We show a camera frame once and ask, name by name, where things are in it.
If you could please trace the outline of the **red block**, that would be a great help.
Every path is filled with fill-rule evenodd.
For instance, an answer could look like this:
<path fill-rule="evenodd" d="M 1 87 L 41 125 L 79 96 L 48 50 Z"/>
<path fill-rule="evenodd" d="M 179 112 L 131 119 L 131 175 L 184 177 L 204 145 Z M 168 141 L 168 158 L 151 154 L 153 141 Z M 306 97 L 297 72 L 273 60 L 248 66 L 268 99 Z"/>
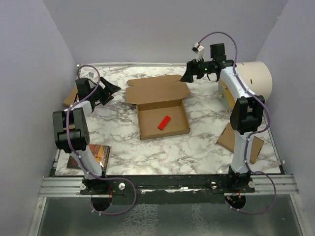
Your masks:
<path fill-rule="evenodd" d="M 165 116 L 163 120 L 161 121 L 161 123 L 158 125 L 158 129 L 163 130 L 167 126 L 167 124 L 170 122 L 170 120 L 171 120 L 170 116 Z"/>

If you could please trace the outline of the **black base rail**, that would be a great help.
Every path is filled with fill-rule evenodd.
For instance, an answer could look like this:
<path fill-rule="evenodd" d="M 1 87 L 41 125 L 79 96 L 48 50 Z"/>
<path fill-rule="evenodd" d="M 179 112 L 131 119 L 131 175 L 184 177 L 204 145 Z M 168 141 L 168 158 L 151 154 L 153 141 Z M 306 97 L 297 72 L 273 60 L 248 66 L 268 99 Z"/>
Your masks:
<path fill-rule="evenodd" d="M 234 180 L 218 175 L 130 175 L 108 180 L 82 180 L 80 194 L 114 205 L 223 204 L 224 195 L 255 192 L 253 179 Z"/>

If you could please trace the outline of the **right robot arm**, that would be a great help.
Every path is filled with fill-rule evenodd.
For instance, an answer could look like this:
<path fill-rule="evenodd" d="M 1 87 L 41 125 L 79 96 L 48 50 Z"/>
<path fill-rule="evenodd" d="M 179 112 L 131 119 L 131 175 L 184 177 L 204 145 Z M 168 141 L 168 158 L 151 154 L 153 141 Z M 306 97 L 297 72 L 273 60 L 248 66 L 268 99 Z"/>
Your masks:
<path fill-rule="evenodd" d="M 196 58 L 187 62 L 181 82 L 193 83 L 209 74 L 215 74 L 217 80 L 225 83 L 235 104 L 230 116 L 230 125 L 234 130 L 235 144 L 233 159 L 225 180 L 225 187 L 231 192 L 246 188 L 251 180 L 249 158 L 254 133 L 262 123 L 264 97 L 255 93 L 246 85 L 238 73 L 236 63 L 227 60 L 224 44 L 211 45 L 211 61 L 203 59 L 204 47 L 195 43 L 192 50 Z"/>

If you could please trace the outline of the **white cylinder container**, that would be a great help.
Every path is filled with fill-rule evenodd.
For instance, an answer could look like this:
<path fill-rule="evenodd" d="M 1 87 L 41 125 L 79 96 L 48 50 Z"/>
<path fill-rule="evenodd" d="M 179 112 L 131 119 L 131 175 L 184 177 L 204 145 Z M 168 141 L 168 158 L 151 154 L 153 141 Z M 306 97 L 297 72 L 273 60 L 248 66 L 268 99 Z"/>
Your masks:
<path fill-rule="evenodd" d="M 262 95 L 265 101 L 267 101 L 273 86 L 272 76 L 268 67 L 261 61 L 252 61 L 237 63 L 236 68 L 246 85 L 249 86 L 256 95 Z M 218 89 L 222 104 L 227 110 L 232 110 L 235 99 L 226 83 L 219 80 Z"/>

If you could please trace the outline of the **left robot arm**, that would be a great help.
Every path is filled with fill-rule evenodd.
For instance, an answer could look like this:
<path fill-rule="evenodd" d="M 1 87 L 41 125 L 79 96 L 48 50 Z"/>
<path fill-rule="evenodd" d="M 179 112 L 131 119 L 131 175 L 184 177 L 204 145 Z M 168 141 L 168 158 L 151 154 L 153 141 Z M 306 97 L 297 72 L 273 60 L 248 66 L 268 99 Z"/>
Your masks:
<path fill-rule="evenodd" d="M 77 79 L 76 87 L 79 100 L 67 109 L 52 114 L 55 144 L 75 159 L 86 180 L 93 180 L 92 189 L 103 194 L 108 190 L 109 182 L 104 179 L 102 166 L 95 160 L 89 147 L 86 115 L 90 115 L 97 105 L 110 102 L 114 98 L 113 94 L 121 88 L 103 77 L 98 83 L 88 78 Z"/>

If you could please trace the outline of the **aluminium frame profile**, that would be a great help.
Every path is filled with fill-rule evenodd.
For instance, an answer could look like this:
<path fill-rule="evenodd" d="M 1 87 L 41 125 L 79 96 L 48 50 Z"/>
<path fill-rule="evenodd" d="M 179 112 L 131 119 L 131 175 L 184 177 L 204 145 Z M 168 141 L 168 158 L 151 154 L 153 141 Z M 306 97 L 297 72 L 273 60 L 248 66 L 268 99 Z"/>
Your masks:
<path fill-rule="evenodd" d="M 81 177 L 44 177 L 39 196 L 47 198 L 79 197 L 81 183 Z"/>

